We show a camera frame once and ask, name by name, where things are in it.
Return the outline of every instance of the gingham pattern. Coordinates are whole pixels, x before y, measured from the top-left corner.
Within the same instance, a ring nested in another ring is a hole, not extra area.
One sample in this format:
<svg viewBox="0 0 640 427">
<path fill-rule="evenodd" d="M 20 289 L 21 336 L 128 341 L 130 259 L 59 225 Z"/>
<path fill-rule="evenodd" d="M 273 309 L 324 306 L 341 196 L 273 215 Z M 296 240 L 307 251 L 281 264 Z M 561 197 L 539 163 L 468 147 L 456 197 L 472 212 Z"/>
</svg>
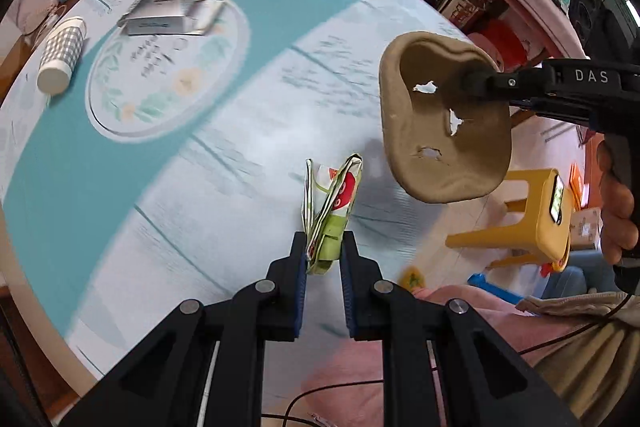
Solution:
<svg viewBox="0 0 640 427">
<path fill-rule="evenodd" d="M 82 42 L 80 28 L 73 26 L 62 30 L 45 44 L 40 66 L 50 60 L 62 60 L 73 70 L 82 51 Z"/>
</svg>

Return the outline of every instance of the torn hole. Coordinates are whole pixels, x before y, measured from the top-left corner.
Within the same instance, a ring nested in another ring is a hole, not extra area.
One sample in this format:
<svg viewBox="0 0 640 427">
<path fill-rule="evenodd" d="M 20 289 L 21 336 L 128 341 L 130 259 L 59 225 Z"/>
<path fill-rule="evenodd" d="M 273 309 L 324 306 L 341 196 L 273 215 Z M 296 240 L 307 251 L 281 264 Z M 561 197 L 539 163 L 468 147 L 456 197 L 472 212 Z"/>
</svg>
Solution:
<svg viewBox="0 0 640 427">
<path fill-rule="evenodd" d="M 427 84 L 417 84 L 417 86 L 414 86 L 414 91 L 419 91 L 426 94 L 432 94 L 436 92 L 437 89 L 438 86 L 433 83 L 433 80 L 430 80 Z"/>
<path fill-rule="evenodd" d="M 458 118 L 453 112 L 453 109 L 449 109 L 449 136 L 455 136 L 458 132 L 458 127 L 464 122 L 462 118 Z"/>
<path fill-rule="evenodd" d="M 438 149 L 432 149 L 431 147 L 421 147 L 418 151 L 418 155 L 423 158 L 436 158 L 440 159 L 442 154 Z"/>
</svg>

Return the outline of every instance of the oval printed design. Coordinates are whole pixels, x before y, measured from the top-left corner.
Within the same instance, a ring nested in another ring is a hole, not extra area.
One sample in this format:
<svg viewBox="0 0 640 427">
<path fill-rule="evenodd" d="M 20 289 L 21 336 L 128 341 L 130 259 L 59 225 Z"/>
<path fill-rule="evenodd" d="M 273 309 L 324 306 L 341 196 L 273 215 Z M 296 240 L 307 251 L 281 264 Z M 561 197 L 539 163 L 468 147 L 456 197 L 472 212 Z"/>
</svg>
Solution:
<svg viewBox="0 0 640 427">
<path fill-rule="evenodd" d="M 92 125 L 118 141 L 165 134 L 208 107 L 238 73 L 249 25 L 225 0 L 204 36 L 134 35 L 116 29 L 94 60 L 85 106 Z"/>
</svg>

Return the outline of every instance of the plastic stool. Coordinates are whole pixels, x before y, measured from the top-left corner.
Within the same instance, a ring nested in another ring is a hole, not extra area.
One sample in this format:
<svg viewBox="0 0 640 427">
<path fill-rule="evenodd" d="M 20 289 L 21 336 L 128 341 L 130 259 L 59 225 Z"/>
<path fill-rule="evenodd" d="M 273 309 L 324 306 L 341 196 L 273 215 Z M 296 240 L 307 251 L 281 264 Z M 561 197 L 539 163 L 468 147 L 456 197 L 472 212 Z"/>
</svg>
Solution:
<svg viewBox="0 0 640 427">
<path fill-rule="evenodd" d="M 556 169 L 507 172 L 505 180 L 523 180 L 529 184 L 526 199 L 505 203 L 508 212 L 524 212 L 522 219 L 515 225 L 449 235 L 445 244 L 449 248 L 517 248 L 528 252 L 494 261 L 487 268 L 552 263 L 555 271 L 562 271 L 569 258 L 569 223 L 574 210 L 574 197 L 569 188 L 564 187 L 562 218 L 559 224 L 555 223 L 549 207 L 557 175 Z"/>
</svg>

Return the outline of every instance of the person's hand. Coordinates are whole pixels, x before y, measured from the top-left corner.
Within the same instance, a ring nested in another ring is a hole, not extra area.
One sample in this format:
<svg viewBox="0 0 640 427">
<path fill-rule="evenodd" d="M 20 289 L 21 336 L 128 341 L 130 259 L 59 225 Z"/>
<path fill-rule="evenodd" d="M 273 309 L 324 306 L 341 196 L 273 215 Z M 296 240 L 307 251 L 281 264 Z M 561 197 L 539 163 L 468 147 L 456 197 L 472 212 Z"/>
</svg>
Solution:
<svg viewBox="0 0 640 427">
<path fill-rule="evenodd" d="M 634 210 L 634 197 L 631 190 L 611 173 L 611 154 L 604 142 L 598 145 L 596 158 L 603 172 L 600 180 L 603 223 L 600 246 L 607 262 L 616 264 L 622 251 L 631 250 L 638 242 L 638 227 L 629 219 Z"/>
</svg>

